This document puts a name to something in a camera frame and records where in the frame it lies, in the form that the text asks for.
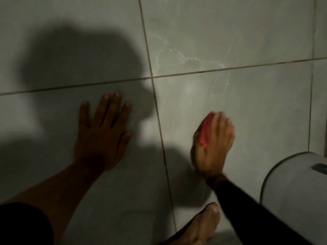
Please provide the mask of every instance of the black sleeve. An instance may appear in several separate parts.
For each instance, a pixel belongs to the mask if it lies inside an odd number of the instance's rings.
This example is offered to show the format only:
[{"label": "black sleeve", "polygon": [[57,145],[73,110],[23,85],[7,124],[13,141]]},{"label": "black sleeve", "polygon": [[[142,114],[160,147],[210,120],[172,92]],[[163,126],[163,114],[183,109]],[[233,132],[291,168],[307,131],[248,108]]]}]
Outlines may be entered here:
[{"label": "black sleeve", "polygon": [[218,184],[216,195],[244,245],[311,244],[230,181]]},{"label": "black sleeve", "polygon": [[53,244],[53,230],[47,216],[24,203],[0,206],[1,244]]}]

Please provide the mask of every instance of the gray curved object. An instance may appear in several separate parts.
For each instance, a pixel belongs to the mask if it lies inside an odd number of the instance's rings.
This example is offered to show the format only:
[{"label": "gray curved object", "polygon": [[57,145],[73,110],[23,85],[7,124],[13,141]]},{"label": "gray curved object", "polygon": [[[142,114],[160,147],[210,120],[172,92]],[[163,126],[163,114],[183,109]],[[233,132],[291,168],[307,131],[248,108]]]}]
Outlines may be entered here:
[{"label": "gray curved object", "polygon": [[314,245],[327,244],[327,158],[305,152],[278,163],[260,203]]}]

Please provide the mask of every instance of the person's left hand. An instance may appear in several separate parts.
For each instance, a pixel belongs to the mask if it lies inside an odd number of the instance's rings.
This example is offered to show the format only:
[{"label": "person's left hand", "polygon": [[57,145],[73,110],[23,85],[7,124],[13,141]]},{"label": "person's left hand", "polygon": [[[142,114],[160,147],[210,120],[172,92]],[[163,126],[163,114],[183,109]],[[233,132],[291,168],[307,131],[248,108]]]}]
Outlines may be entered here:
[{"label": "person's left hand", "polygon": [[113,97],[104,94],[93,121],[89,118],[89,103],[82,102],[74,149],[75,163],[90,160],[92,163],[104,163],[103,170],[110,170],[123,158],[132,136],[131,131],[124,131],[131,103],[126,102],[119,111],[120,101],[120,92]]}]

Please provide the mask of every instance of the dark rim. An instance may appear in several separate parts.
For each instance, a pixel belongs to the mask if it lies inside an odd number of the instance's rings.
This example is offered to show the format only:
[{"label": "dark rim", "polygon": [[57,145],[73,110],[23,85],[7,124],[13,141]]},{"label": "dark rim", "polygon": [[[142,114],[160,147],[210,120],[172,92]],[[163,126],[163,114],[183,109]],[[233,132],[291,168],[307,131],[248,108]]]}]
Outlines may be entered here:
[{"label": "dark rim", "polygon": [[297,153],[297,154],[294,154],[294,155],[291,155],[289,157],[286,157],[285,159],[281,160],[279,163],[277,163],[275,166],[272,167],[272,169],[269,171],[269,173],[267,174],[267,176],[264,178],[264,182],[262,183],[262,187],[261,187],[261,192],[260,192],[260,200],[259,200],[259,203],[262,205],[262,198],[263,198],[263,195],[264,195],[264,188],[266,187],[266,183],[269,179],[269,176],[274,172],[274,170],[276,168],[278,168],[282,163],[286,162],[288,159],[291,159],[293,157],[296,157],[296,156],[299,156],[299,155],[302,155],[302,154],[308,154],[308,153],[311,153],[311,154],[314,154],[313,152],[300,152],[300,153]]}]

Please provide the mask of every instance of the person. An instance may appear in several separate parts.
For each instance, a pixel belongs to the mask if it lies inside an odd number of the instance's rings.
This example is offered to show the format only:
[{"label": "person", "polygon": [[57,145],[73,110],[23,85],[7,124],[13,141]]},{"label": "person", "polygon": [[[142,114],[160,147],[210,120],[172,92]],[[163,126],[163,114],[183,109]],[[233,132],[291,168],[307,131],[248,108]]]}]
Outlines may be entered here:
[{"label": "person", "polygon": [[[82,102],[73,163],[2,203],[3,241],[53,244],[61,238],[91,185],[124,156],[133,135],[132,131],[125,131],[131,103],[124,103],[120,110],[120,102],[120,92],[113,96],[104,94],[92,121],[89,119],[89,103]],[[235,128],[225,113],[215,114],[207,149],[199,145],[197,138],[198,131],[193,141],[196,168],[215,191],[243,244],[310,244],[223,174],[227,153],[235,139]],[[215,233],[219,218],[218,205],[210,203],[163,244],[205,244]]]}]

